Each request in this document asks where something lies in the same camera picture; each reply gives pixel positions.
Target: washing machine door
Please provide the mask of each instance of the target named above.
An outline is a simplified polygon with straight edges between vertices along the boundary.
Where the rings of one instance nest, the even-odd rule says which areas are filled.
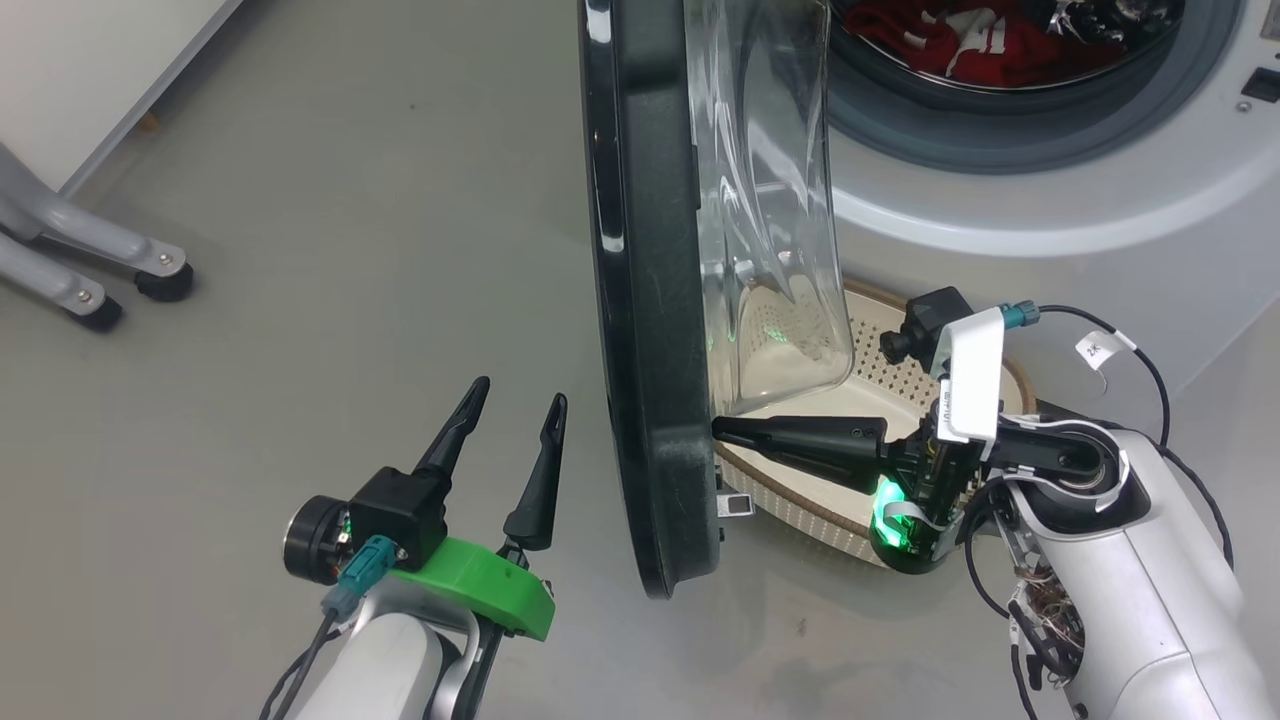
[[[820,1],[580,0],[609,414],[645,591],[716,569],[713,414],[852,364]]]

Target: floor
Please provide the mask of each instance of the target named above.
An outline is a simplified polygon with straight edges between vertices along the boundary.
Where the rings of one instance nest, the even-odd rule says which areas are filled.
[[[960,562],[892,575],[758,516],[714,575],[645,598],[605,414],[575,14],[247,3],[159,133],[81,196],[186,247],[197,292],[155,305],[108,278],[127,316],[100,337],[0,287],[0,542],[20,548],[0,716],[252,716],[320,616],[280,564],[285,520],[412,464],[481,373],[448,502],[477,542],[499,542],[547,404],[570,397],[556,542],[532,560],[557,621],[503,646],[483,716],[1020,716],[1005,624]],[[1001,555],[979,543],[993,587]]]

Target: glowing green led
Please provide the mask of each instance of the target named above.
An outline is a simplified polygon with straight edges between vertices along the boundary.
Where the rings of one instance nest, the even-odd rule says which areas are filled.
[[[872,525],[879,537],[884,538],[884,542],[892,547],[906,544],[906,537],[901,530],[891,528],[884,521],[884,507],[891,502],[901,502],[904,500],[906,500],[906,493],[902,492],[902,488],[897,483],[888,478],[881,478],[881,487],[876,491],[876,505],[872,507]]]

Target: caster wheel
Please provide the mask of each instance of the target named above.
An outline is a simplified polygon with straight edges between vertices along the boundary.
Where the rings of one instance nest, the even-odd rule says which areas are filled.
[[[133,275],[133,284],[138,292],[156,302],[177,302],[191,295],[195,278],[196,272],[191,269],[191,263],[187,263],[180,270],[164,278],[138,272]]]
[[[104,300],[102,304],[97,306],[97,310],[93,310],[88,315],[77,315],[70,310],[63,310],[63,311],[67,313],[67,315],[70,319],[76,320],[81,325],[96,333],[109,332],[111,328],[115,327],[115,323],[120,322],[120,315],[124,314],[124,310],[120,307],[120,304],[111,300],[110,297]]]

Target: green plastic part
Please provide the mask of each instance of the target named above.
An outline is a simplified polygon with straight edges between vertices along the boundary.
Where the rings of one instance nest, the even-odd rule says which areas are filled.
[[[556,601],[536,575],[467,541],[444,538],[421,570],[392,574],[535,641],[547,639],[556,618]]]

